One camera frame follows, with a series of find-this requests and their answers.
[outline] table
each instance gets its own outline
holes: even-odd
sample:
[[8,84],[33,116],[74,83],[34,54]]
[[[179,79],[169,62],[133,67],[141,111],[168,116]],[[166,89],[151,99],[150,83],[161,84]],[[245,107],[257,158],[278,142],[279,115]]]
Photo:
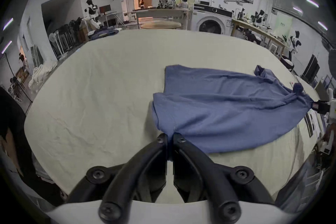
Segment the table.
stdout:
[[278,46],[281,46],[282,49],[280,51],[280,54],[279,54],[279,58],[281,57],[281,55],[283,54],[284,52],[284,49],[285,47],[287,47],[289,49],[289,47],[284,44],[283,42],[281,42],[279,39],[277,39],[275,36],[269,34],[269,33],[266,33],[264,32],[263,30],[261,30],[260,28],[257,28],[257,27],[254,27],[253,25],[245,22],[245,21],[241,21],[241,20],[236,20],[236,19],[232,19],[232,23],[233,23],[233,30],[231,32],[231,36],[234,36],[234,33],[236,31],[236,26],[239,25],[239,26],[242,26],[244,28],[249,28],[251,29],[252,31],[256,32],[256,33],[259,33],[267,38],[269,38],[270,40],[272,40],[274,43],[276,43]]
[[188,12],[190,10],[187,8],[174,8],[174,9],[138,9],[138,10],[133,10],[131,13],[136,14],[136,22],[139,25],[139,18],[148,18],[148,17],[153,17],[153,18],[165,18],[165,17],[180,17],[184,14],[186,14],[185,17],[185,29],[188,29]]
[[[253,75],[269,68],[288,88],[296,78],[265,48],[220,34],[183,30],[124,30],[90,41],[65,60],[37,94],[25,121],[41,166],[70,193],[97,165],[127,162],[156,139],[153,93],[163,92],[167,65],[224,69]],[[250,167],[273,195],[300,168],[317,137],[304,119],[289,133],[255,149],[211,154],[213,161]],[[172,182],[172,173],[167,182]],[[172,184],[157,202],[179,203]]]
[[121,25],[125,25],[123,20],[121,19],[121,16],[123,16],[123,13],[122,12],[111,12],[111,13],[107,13],[107,14],[104,14],[104,15],[101,15],[101,17],[105,17],[106,19],[106,24],[107,24],[107,27],[109,26],[109,23],[107,22],[107,17],[110,16],[110,15],[114,15],[114,17],[117,19],[117,24],[115,25],[116,28],[118,28],[118,25],[119,23]]

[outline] blue cloth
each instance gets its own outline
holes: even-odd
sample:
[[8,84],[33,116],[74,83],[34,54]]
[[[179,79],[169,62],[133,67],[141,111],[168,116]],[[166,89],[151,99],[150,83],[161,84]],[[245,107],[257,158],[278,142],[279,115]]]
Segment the blue cloth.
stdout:
[[157,129],[182,134],[206,153],[238,151],[272,142],[292,130],[313,100],[300,83],[285,87],[271,70],[255,76],[167,66],[165,89],[153,95]]

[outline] monitor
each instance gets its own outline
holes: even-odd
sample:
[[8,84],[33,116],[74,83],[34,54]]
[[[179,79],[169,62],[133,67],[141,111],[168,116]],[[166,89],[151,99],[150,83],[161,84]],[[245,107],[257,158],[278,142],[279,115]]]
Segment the monitor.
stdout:
[[111,6],[107,5],[107,6],[99,7],[99,11],[100,11],[100,13],[105,13],[107,11],[111,11]]

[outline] workbench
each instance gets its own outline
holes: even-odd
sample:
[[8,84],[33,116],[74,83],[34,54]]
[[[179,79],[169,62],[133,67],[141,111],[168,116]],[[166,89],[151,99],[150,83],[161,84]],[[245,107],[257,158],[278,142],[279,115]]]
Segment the workbench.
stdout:
[[[89,168],[126,163],[156,139],[161,132],[153,123],[151,101],[154,93],[163,92],[165,67],[174,64],[249,75],[260,65],[290,89],[297,82],[268,50],[236,37],[141,29],[90,41],[45,82],[24,125],[37,160],[61,189],[70,193]],[[318,98],[313,89],[307,93]],[[266,145],[209,156],[215,163],[251,168],[274,195],[298,171],[316,141],[302,119]],[[167,185],[157,202],[182,203],[170,164],[168,168]]]
[[133,10],[131,14],[136,15],[136,22],[139,25],[139,18],[167,18],[167,17],[182,17],[185,20],[185,29],[188,29],[188,12],[187,8],[165,8],[165,9],[138,9]]
[[282,49],[280,51],[280,54],[279,54],[279,58],[281,57],[281,55],[283,54],[284,52],[284,49],[285,47],[287,47],[289,49],[289,47],[284,44],[283,42],[281,42],[279,39],[277,39],[275,36],[269,34],[269,33],[266,33],[265,31],[261,30],[260,28],[257,28],[245,21],[242,21],[242,20],[237,20],[237,19],[232,19],[232,23],[233,23],[233,29],[232,29],[232,32],[231,32],[231,36],[233,37],[234,34],[235,34],[235,31],[236,31],[236,27],[237,25],[243,27],[243,28],[249,28],[250,30],[252,30],[253,32],[256,32],[258,34],[261,34],[263,35],[264,37],[267,37],[269,38],[271,41],[273,41],[273,43],[275,43],[275,45],[277,46],[281,46]]

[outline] wooden table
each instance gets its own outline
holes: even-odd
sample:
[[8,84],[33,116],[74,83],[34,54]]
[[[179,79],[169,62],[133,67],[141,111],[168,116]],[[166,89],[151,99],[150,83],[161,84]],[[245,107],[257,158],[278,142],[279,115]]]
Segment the wooden table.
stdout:
[[139,25],[139,18],[166,18],[166,17],[181,17],[185,16],[185,29],[188,29],[188,12],[187,8],[174,8],[174,9],[138,9],[133,10],[131,14],[136,15],[136,22]]
[[231,36],[233,37],[234,36],[234,33],[236,31],[236,27],[237,25],[243,27],[243,28],[249,28],[251,29],[252,31],[256,32],[256,33],[259,33],[261,35],[263,35],[264,37],[267,37],[269,38],[270,40],[272,40],[276,45],[278,46],[281,46],[282,49],[281,49],[281,52],[279,54],[279,58],[281,57],[281,55],[283,54],[283,51],[285,49],[285,47],[288,48],[288,46],[286,44],[284,44],[283,42],[281,42],[279,39],[277,39],[275,36],[269,34],[269,33],[266,33],[264,32],[263,30],[261,30],[260,28],[257,28],[257,27],[254,27],[253,25],[245,22],[245,21],[241,21],[241,20],[236,20],[236,19],[232,19],[232,23],[233,23],[233,30],[232,30],[232,33],[231,33]]
[[[61,189],[69,193],[89,168],[125,163],[156,139],[151,101],[153,93],[163,92],[165,67],[172,64],[250,75],[261,65],[288,88],[297,82],[262,46],[220,34],[141,29],[90,41],[45,82],[24,125],[36,158]],[[300,168],[316,140],[303,119],[271,143],[210,158],[251,168],[273,195]],[[168,172],[167,181],[172,178]],[[182,201],[171,183],[158,202]]]

